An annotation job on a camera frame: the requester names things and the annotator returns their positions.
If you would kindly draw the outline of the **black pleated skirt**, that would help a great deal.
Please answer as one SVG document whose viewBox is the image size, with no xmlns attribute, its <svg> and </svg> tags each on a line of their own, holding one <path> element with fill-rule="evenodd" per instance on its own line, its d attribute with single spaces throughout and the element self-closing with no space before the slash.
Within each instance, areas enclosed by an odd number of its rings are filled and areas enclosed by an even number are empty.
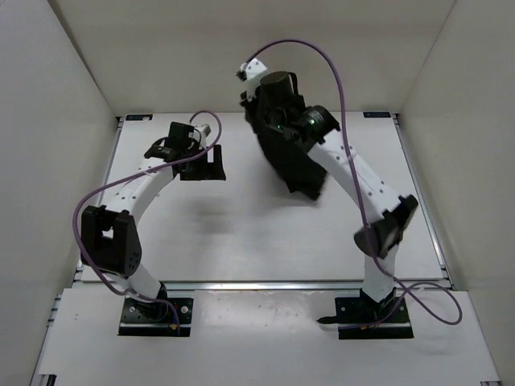
<svg viewBox="0 0 515 386">
<path fill-rule="evenodd" d="M 322 191 L 327 172 L 294 144 L 278 133 L 258 124 L 257 102 L 245 102 L 245 120 L 250 124 L 268 163 L 273 167 L 290 193 L 299 192 L 316 201 Z"/>
</svg>

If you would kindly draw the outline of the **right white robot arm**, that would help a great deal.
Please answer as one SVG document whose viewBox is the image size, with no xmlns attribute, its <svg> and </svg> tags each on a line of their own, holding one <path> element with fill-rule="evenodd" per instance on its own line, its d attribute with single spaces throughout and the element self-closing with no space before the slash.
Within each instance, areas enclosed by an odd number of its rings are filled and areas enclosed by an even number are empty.
<svg viewBox="0 0 515 386">
<path fill-rule="evenodd" d="M 413 195 L 388 187 L 351 146 L 342 127 L 321 105 L 306 105 L 293 72 L 256 64 L 237 72 L 245 89 L 240 104 L 266 160 L 289 191 L 319 198 L 332 176 L 361 209 L 366 223 L 353 236 L 365 255 L 361 314 L 381 321 L 393 305 L 395 257 L 418 207 Z"/>
</svg>

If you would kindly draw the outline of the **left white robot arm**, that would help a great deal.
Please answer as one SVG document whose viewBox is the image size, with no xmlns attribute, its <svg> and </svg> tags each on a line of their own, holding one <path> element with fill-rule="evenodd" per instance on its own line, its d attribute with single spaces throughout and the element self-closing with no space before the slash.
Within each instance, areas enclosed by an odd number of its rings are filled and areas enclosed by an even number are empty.
<svg viewBox="0 0 515 386">
<path fill-rule="evenodd" d="M 138 223 L 161 191 L 175 179 L 204 181 L 226 179 L 221 146 L 208 138 L 207 124 L 173 121 L 166 137 L 150 145 L 138 170 L 87 194 L 73 214 L 73 232 L 81 262 L 116 295 L 140 302 L 151 320 L 168 310 L 164 284 L 142 263 Z M 117 193 L 100 205 L 87 202 L 97 192 L 116 188 Z"/>
</svg>

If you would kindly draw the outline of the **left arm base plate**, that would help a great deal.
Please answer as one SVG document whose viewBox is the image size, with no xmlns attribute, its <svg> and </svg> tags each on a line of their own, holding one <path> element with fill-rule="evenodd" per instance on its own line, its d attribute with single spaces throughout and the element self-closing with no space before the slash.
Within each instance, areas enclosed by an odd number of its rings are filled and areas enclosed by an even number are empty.
<svg viewBox="0 0 515 386">
<path fill-rule="evenodd" d="M 194 298 L 179 296 L 168 298 L 178 315 L 163 304 L 139 302 L 126 298 L 118 327 L 119 336 L 136 337 L 189 337 L 191 334 Z"/>
</svg>

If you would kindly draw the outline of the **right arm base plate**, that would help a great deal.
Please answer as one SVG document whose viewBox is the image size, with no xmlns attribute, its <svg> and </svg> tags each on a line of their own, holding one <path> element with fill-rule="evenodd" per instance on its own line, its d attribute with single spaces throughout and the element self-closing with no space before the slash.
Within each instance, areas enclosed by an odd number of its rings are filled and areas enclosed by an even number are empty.
<svg viewBox="0 0 515 386">
<path fill-rule="evenodd" d="M 337 326 L 338 339 L 412 339 L 414 337 L 406 300 L 378 316 L 360 298 L 335 298 L 336 314 L 317 320 L 322 326 Z"/>
</svg>

